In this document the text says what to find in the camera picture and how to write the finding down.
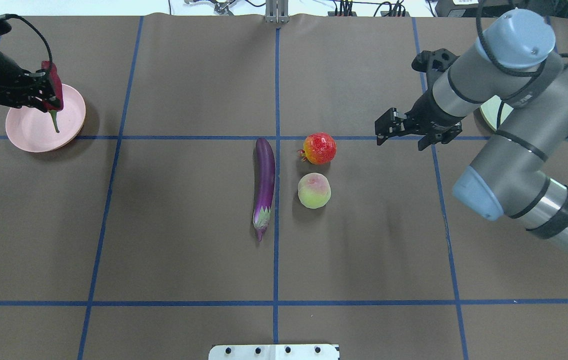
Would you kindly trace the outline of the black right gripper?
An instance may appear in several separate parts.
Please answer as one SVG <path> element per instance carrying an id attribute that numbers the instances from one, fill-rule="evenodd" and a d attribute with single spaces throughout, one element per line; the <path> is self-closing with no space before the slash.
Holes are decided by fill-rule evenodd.
<path id="1" fill-rule="evenodd" d="M 437 105 L 433 91 L 423 93 L 408 112 L 390 107 L 375 120 L 377 146 L 387 139 L 409 135 L 421 136 L 417 142 L 419 151 L 453 141 L 462 130 L 463 117 L 453 116 Z"/>

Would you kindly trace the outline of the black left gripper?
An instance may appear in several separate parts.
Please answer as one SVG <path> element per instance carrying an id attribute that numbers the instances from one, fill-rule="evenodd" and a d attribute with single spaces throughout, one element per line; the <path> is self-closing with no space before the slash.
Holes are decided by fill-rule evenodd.
<path id="1" fill-rule="evenodd" d="M 0 105 L 19 109 L 30 107 L 46 112 L 44 107 L 47 71 L 31 72 L 21 68 L 0 51 Z"/>

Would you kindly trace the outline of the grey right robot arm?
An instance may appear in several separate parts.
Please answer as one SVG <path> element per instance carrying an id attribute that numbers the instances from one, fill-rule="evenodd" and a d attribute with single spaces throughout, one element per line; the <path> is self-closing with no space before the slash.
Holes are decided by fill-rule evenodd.
<path id="1" fill-rule="evenodd" d="M 568 185 L 542 171 L 568 142 L 568 54 L 555 51 L 554 30 L 515 7 L 483 29 L 463 55 L 440 48 L 413 60 L 428 88 L 408 112 L 388 109 L 374 123 L 377 145 L 419 135 L 418 149 L 448 144 L 462 120 L 499 97 L 510 114 L 454 184 L 453 195 L 489 220 L 507 216 L 568 253 Z"/>

